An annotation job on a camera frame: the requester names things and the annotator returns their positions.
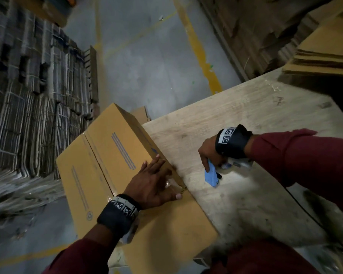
maroon sleeve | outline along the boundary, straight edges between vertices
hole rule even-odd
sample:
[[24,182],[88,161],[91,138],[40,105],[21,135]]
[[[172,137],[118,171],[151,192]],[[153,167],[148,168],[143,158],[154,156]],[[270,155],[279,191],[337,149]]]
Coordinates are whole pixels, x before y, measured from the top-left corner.
[[107,274],[108,259],[109,252],[103,245],[80,239],[60,252],[42,274]]
[[343,139],[315,134],[307,129],[262,134],[250,158],[284,187],[298,183],[343,211]]

person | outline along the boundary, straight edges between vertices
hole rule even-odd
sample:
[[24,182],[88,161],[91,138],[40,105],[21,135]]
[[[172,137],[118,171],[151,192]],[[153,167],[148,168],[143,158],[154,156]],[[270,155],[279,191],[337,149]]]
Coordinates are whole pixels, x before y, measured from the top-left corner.
[[[248,158],[261,165],[282,186],[299,183],[343,211],[343,139],[315,134],[301,129],[253,135],[238,125],[206,139],[198,152],[207,172],[208,160],[218,166],[227,157]],[[159,156],[149,164],[145,162],[124,193],[107,204],[98,224],[83,239],[58,254],[44,273],[108,273],[110,254],[130,229],[138,211],[182,198],[162,190],[165,177],[170,174],[168,169],[160,170],[164,162]],[[294,249],[274,239],[231,250],[228,256],[204,271],[208,274],[262,272],[318,273]]]

orange object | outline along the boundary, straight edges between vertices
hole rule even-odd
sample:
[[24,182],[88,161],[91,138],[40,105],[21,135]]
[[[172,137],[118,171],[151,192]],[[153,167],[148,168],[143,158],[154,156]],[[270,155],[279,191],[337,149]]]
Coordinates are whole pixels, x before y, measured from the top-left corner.
[[75,6],[77,2],[75,0],[67,0],[71,6]]

person's left hand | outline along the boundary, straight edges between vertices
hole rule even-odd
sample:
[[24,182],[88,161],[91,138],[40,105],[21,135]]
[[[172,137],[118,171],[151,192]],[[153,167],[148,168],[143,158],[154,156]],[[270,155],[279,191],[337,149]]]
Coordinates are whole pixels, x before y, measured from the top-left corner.
[[149,165],[145,161],[124,191],[124,194],[138,202],[143,210],[182,199],[181,194],[176,194],[172,189],[165,189],[166,176],[171,175],[172,171],[167,168],[160,170],[164,163],[165,160],[160,159],[160,155],[157,155]]

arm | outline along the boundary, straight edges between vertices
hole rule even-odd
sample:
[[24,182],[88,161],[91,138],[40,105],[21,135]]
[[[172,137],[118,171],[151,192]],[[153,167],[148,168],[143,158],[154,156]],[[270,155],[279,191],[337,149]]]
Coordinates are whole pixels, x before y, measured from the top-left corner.
[[[166,176],[171,174],[167,168],[160,169],[164,163],[165,160],[160,160],[159,155],[149,165],[145,161],[140,172],[119,196],[125,198],[135,210],[180,200],[181,194],[174,193],[172,189],[162,190],[165,189]],[[98,223],[83,239],[59,253],[43,274],[108,273],[108,259],[133,220],[109,202],[98,217]]]
[[[343,139],[315,134],[301,129],[253,135],[243,150],[284,187],[297,182],[343,211]],[[207,159],[214,165],[226,160],[216,152],[215,141],[216,136],[207,139],[199,150],[205,168]]]

